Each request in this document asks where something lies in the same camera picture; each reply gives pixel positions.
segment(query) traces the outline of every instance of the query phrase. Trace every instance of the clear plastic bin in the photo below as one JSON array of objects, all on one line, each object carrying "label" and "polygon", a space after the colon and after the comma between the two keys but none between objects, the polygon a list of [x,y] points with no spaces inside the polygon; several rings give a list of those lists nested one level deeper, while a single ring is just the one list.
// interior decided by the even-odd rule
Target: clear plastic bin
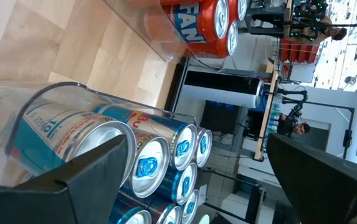
[{"label": "clear plastic bin", "polygon": [[[161,58],[225,58],[236,49],[245,0],[105,0]],[[218,71],[210,65],[205,67]]]},{"label": "clear plastic bin", "polygon": [[50,84],[0,81],[0,185],[15,186],[32,177],[13,150],[13,145],[17,131],[21,131],[19,124],[23,114],[41,100],[57,102],[79,111],[93,111],[101,104],[113,103],[168,118],[179,116],[197,125],[195,118],[185,114],[176,114],[93,91],[75,82]]}]

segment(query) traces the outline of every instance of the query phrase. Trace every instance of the cable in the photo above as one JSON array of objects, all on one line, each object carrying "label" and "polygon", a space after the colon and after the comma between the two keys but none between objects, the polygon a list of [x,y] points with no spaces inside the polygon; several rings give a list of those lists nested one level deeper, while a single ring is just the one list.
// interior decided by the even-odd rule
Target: cable
[{"label": "cable", "polygon": [[237,156],[225,156],[225,155],[222,155],[222,154],[220,154],[218,152],[213,152],[213,153],[215,153],[215,154],[217,154],[219,156],[222,156],[222,157],[226,157],[226,158],[253,159],[253,158],[251,158],[249,156],[239,156],[239,157],[237,157]]},{"label": "cable", "polygon": [[[210,163],[210,164],[212,164],[212,165],[214,165],[214,166],[218,166],[218,167],[222,167],[222,168],[230,169],[230,170],[232,171],[232,174],[234,174],[234,170],[233,170],[233,169],[231,169],[231,168],[224,167],[224,166],[219,166],[219,165],[214,164],[214,163],[212,163],[212,162],[209,162],[209,163]],[[222,172],[222,173],[224,173],[224,174],[227,174],[227,173],[228,173],[227,171],[223,171],[223,170],[220,170],[220,169],[216,169],[216,168],[214,168],[214,167],[208,167],[208,168],[210,168],[210,169],[214,169],[214,170],[218,170],[218,171],[220,171],[220,172]]]},{"label": "cable", "polygon": [[[287,90],[287,89],[283,86],[282,83],[280,83],[280,86],[281,86],[284,90],[289,91],[289,90]],[[292,89],[291,91],[295,91],[295,90],[297,90],[298,88],[303,88],[305,91],[307,91],[307,89],[306,89],[304,86],[302,86],[302,85],[297,85],[297,87],[294,88],[294,89]]]},{"label": "cable", "polygon": [[236,123],[236,125],[239,125],[239,126],[242,127],[242,128],[247,128],[246,126],[244,126],[243,124],[240,124],[239,122]]}]

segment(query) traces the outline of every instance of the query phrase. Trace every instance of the person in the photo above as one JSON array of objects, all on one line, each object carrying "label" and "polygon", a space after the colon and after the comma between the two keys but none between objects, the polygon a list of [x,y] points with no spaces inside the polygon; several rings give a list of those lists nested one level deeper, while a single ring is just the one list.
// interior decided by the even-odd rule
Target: person
[{"label": "person", "polygon": [[296,134],[306,134],[309,133],[311,130],[310,125],[306,123],[296,124],[294,126],[291,125],[291,127],[288,127],[288,124],[285,123],[285,120],[286,120],[286,115],[281,113],[278,122],[278,129],[277,129],[278,134],[287,134],[290,131]]},{"label": "person", "polygon": [[[263,22],[269,22],[276,27],[283,28],[283,15],[253,15],[253,20],[260,20]],[[315,40],[311,41],[304,37],[290,37],[288,40],[296,40],[299,44],[310,44],[310,45],[318,45],[323,42],[325,39],[331,37],[332,40],[342,40],[347,35],[346,28],[339,27],[327,27],[326,25],[332,24],[332,20],[328,16],[324,16],[320,21],[318,21],[315,27],[318,30],[311,30],[309,27],[304,27],[301,24],[292,24],[291,28],[294,32],[301,32],[303,35],[314,36],[314,33],[317,33],[317,37]],[[278,38],[284,38],[283,34],[275,34],[271,35]]]}]

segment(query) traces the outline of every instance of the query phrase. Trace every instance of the red bull can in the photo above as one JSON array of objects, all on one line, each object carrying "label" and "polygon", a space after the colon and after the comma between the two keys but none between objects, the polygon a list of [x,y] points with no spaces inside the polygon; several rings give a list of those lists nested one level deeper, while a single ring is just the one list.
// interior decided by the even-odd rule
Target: red bull can
[{"label": "red bull can", "polygon": [[169,164],[177,170],[185,169],[193,158],[197,130],[192,124],[133,111],[120,105],[103,104],[98,106],[94,112],[123,121],[132,128],[166,138],[169,142]]},{"label": "red bull can", "polygon": [[151,214],[152,224],[181,223],[183,216],[181,208],[154,194],[147,198],[136,198],[126,192],[119,191],[116,199],[119,199],[128,205],[143,207]]},{"label": "red bull can", "polygon": [[198,143],[194,153],[194,161],[198,167],[203,167],[210,156],[213,134],[205,128],[197,127],[196,129],[198,130]]},{"label": "red bull can", "polygon": [[133,129],[136,157],[133,170],[123,189],[139,198],[151,195],[158,187],[169,164],[169,147],[165,138]]},{"label": "red bull can", "polygon": [[151,214],[140,206],[133,206],[116,198],[109,216],[109,224],[151,224]]},{"label": "red bull can", "polygon": [[128,140],[123,184],[132,170],[136,155],[135,136],[131,128],[108,116],[38,99],[28,107],[19,122],[11,155],[37,176],[121,134],[125,134]]},{"label": "red bull can", "polygon": [[185,170],[181,171],[168,168],[155,193],[166,200],[182,205],[191,195],[197,176],[198,167],[195,163],[191,163]]},{"label": "red bull can", "polygon": [[181,206],[183,210],[182,224],[191,224],[198,210],[199,191],[193,190],[188,201]]}]

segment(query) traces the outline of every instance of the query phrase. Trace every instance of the transparent acrylic container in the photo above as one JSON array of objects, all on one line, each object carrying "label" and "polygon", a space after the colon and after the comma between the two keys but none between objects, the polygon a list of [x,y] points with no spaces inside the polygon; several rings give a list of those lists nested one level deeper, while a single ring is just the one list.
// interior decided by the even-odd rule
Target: transparent acrylic container
[{"label": "transparent acrylic container", "polygon": [[75,82],[31,83],[0,81],[0,185],[15,186],[30,177],[27,166],[13,149],[19,124],[30,105],[40,100],[60,103],[79,111],[93,111],[101,104],[119,104],[131,110],[157,114],[167,118],[182,117],[197,125],[195,118],[176,114],[134,101],[107,95]]},{"label": "transparent acrylic container", "polygon": [[202,57],[210,56],[210,53],[199,54],[199,50],[194,50],[183,39],[180,32],[174,26],[178,18],[173,15],[167,15],[172,5],[191,4],[203,0],[104,0],[111,10],[114,10],[162,59],[167,62],[180,63],[181,57],[189,57],[197,60],[203,67],[215,72],[221,71],[200,61]]}]

